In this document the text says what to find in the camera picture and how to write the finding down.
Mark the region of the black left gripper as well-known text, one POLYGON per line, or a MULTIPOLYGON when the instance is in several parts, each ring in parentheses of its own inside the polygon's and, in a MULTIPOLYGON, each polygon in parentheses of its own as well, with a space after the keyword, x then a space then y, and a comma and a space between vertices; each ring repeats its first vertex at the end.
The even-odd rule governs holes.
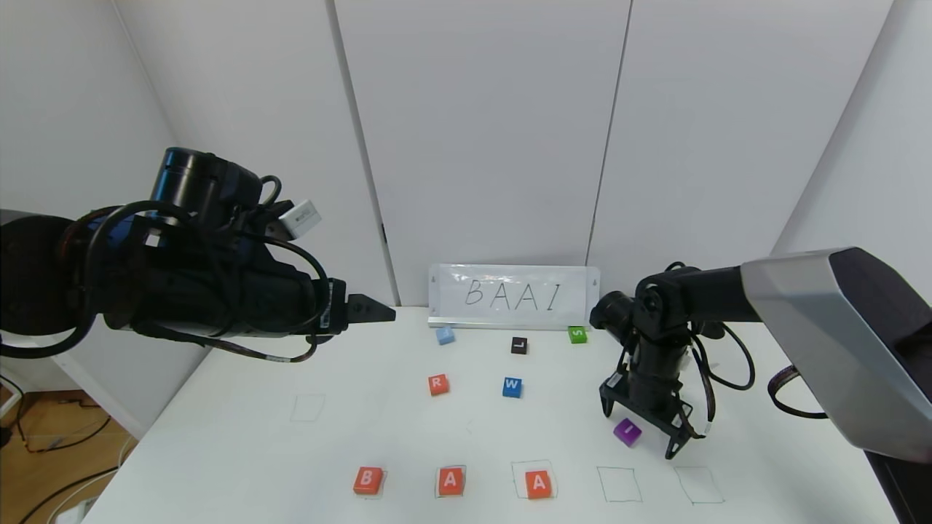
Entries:
MULTIPOLYGON (((313 278, 293 266, 257 266, 256 328, 271 336, 339 334, 346 328, 346 285, 313 278)), ((363 294, 347 295, 347 324, 394 322, 392 306, 363 294)))

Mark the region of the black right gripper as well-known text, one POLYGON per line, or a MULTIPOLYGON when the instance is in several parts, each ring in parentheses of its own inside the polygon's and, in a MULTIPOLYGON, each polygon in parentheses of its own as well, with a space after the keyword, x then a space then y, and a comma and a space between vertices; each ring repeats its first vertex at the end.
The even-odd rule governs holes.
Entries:
POLYGON ((615 372, 599 386, 601 411, 606 418, 622 405, 669 438, 666 460, 673 460, 692 435, 686 428, 689 405, 680 399, 680 364, 684 346, 657 345, 643 336, 622 342, 615 372))

